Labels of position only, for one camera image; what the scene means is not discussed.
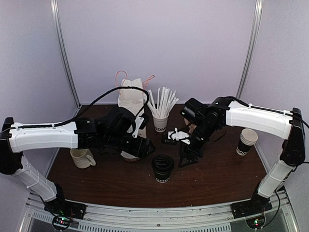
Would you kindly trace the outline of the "black paper coffee cup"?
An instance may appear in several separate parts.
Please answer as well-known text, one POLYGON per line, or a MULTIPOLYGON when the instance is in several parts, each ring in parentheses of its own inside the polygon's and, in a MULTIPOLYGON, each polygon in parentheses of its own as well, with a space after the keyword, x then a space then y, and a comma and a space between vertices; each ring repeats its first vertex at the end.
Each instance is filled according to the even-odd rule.
POLYGON ((154 177, 158 183, 166 183, 169 181, 171 173, 172 173, 172 170, 166 171, 166 172, 160 172, 160 171, 154 170, 154 175, 155 175, 154 177))

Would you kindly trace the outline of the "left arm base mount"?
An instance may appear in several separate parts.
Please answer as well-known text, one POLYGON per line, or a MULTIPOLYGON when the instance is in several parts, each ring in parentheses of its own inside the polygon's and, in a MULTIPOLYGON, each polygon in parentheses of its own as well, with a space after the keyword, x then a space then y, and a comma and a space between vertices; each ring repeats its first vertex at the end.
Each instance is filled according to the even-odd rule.
POLYGON ((45 202, 44 210, 48 211, 52 216, 52 226, 63 231, 70 227, 74 219, 83 219, 86 211, 86 205, 83 203, 74 203, 70 201, 58 202, 56 200, 45 202))

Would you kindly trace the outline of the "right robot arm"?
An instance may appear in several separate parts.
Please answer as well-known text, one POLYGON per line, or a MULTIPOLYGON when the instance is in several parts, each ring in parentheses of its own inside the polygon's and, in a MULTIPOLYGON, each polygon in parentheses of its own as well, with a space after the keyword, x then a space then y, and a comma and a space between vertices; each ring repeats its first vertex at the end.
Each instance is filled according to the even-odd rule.
POLYGON ((202 104, 191 98, 185 103, 181 115, 196 128, 188 137, 189 143, 182 147, 180 167, 197 163, 203 156, 203 145, 216 130, 224 126, 262 131, 284 140, 282 153, 248 201, 247 208, 251 213, 256 214, 264 208, 275 190, 305 161, 306 122, 298 108, 292 111, 267 109, 232 96, 218 97, 211 104, 202 104))

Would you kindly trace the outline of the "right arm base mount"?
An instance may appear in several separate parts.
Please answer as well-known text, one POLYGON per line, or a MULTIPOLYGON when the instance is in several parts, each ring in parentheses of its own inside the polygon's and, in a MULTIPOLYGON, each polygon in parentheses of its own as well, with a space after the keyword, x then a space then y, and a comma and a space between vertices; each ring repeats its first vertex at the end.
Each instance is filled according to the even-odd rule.
POLYGON ((254 194, 251 199, 231 204, 234 218, 246 218, 251 229, 261 229, 266 223, 265 212, 272 209, 270 198, 254 194))

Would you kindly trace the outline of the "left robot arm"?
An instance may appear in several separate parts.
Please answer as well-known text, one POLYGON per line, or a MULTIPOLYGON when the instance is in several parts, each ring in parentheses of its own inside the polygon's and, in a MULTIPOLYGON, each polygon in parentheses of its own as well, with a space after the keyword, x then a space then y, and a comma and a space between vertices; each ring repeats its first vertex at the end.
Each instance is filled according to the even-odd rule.
POLYGON ((72 118, 54 124, 22 124, 8 117, 0 132, 0 172, 18 178, 58 214, 64 215, 70 207, 61 186, 43 177, 23 151, 44 148, 102 151, 110 148, 144 158, 155 151, 150 139, 138 135, 148 121, 146 114, 135 116, 118 106, 97 119, 72 118))

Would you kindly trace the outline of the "black plastic cup lid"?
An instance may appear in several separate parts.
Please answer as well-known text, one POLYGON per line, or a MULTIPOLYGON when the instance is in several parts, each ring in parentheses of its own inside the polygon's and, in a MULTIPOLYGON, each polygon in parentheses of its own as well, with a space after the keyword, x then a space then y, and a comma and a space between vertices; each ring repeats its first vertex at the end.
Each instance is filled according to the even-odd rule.
POLYGON ((174 160, 171 156, 160 154, 152 160, 152 169, 158 173, 168 173, 174 168, 174 160))

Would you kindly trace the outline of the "stack of paper cups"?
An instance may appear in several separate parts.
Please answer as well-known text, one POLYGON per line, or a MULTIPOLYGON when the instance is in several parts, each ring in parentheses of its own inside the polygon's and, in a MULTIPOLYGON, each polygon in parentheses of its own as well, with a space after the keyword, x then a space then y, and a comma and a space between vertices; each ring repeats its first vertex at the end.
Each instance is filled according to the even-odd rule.
POLYGON ((243 129, 240 134, 236 152, 241 156, 245 156, 257 140, 258 134, 254 130, 249 128, 243 129))

